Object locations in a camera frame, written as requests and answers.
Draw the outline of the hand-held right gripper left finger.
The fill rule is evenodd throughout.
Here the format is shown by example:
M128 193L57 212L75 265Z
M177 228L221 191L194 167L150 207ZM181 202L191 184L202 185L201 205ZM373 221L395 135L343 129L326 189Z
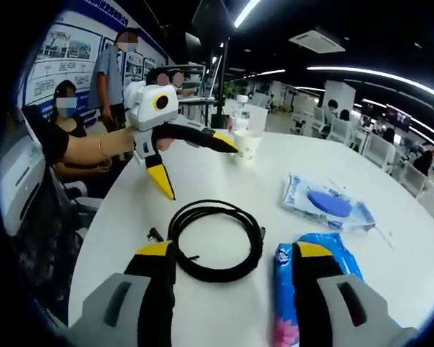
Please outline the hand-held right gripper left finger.
M170 346L176 247L160 241L137 250L83 302L70 346Z

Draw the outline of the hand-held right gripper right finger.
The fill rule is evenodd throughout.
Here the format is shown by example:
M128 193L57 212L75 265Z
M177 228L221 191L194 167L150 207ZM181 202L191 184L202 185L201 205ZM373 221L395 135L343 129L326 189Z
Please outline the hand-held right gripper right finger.
M292 246L301 346L406 346L416 338L418 330L392 319L387 301L344 273L328 249L304 241Z

